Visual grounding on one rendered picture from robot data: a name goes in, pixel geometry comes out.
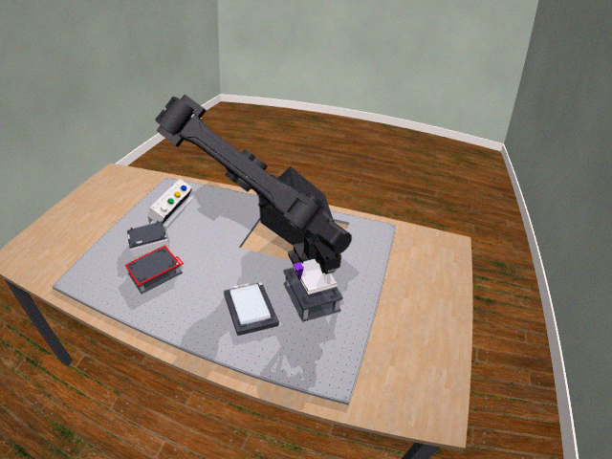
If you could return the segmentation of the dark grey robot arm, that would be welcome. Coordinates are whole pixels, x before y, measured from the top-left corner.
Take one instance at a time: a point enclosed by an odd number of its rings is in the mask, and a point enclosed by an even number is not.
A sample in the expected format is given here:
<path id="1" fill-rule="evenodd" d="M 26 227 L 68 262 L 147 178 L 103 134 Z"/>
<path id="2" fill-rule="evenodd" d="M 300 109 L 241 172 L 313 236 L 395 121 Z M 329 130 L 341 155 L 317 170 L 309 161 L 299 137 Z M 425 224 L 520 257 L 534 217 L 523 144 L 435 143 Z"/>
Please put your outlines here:
<path id="1" fill-rule="evenodd" d="M 271 176 L 265 171 L 267 166 L 250 151 L 244 149 L 241 153 L 212 132 L 201 120 L 206 109 L 187 95 L 181 99 L 172 97 L 165 108 L 155 118 L 160 125 L 158 133 L 177 147 L 183 140 L 199 146 L 226 167 L 225 175 L 229 179 L 247 192 L 254 190 L 261 208 L 272 205 L 293 227 L 319 239 L 312 240 L 305 235 L 304 252 L 308 259 L 318 259 L 322 273 L 333 273 L 340 267 L 340 253 L 349 247 L 352 235 L 323 211 L 322 202 L 315 195 L 296 191 L 289 186 L 288 176 L 279 180 Z"/>

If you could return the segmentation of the white rectangular plate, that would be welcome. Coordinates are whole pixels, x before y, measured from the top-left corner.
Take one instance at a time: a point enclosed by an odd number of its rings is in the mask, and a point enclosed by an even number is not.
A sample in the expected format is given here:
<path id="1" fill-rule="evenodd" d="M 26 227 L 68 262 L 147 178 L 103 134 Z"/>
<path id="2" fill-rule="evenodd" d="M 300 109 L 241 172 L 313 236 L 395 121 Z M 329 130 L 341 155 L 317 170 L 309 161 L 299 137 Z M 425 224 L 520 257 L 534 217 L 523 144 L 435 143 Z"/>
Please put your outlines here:
<path id="1" fill-rule="evenodd" d="M 315 259 L 304 261 L 302 266 L 300 282 L 308 295 L 337 287 L 335 279 L 330 273 L 322 273 Z"/>

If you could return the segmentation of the operator button panel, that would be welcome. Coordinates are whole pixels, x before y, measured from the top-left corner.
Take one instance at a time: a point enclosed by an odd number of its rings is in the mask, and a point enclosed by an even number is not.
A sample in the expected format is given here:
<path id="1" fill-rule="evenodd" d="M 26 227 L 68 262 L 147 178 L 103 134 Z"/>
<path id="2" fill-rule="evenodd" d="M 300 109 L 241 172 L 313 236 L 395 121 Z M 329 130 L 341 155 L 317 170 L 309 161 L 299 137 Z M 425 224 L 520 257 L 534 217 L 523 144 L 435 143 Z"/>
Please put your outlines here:
<path id="1" fill-rule="evenodd" d="M 191 186 L 179 179 L 150 207 L 147 215 L 149 224 L 157 223 L 159 220 L 163 221 L 164 227 L 167 228 L 194 198 L 189 196 L 191 190 Z"/>

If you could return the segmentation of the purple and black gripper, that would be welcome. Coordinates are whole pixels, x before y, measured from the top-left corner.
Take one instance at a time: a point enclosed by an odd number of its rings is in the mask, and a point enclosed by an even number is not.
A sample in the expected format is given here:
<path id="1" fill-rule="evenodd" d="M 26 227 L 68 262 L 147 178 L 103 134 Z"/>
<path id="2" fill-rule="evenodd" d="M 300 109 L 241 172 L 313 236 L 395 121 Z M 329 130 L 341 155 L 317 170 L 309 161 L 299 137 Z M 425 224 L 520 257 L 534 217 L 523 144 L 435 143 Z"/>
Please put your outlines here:
<path id="1" fill-rule="evenodd" d="M 305 235 L 312 240 L 319 240 L 317 238 L 313 238 L 308 236 L 306 233 Z M 317 258 L 312 258 L 312 259 L 308 259 L 307 255 L 304 252 L 304 242 L 303 243 L 298 243 L 298 244 L 294 244 L 294 249 L 292 251 L 288 251 L 288 255 L 292 261 L 292 263 L 295 266 L 295 271 L 297 274 L 298 279 L 301 279 L 302 273 L 303 273 L 303 266 L 301 263 L 303 263 L 304 261 L 308 261 L 308 260 L 312 260 L 315 259 L 316 262 L 318 263 L 318 259 Z"/>

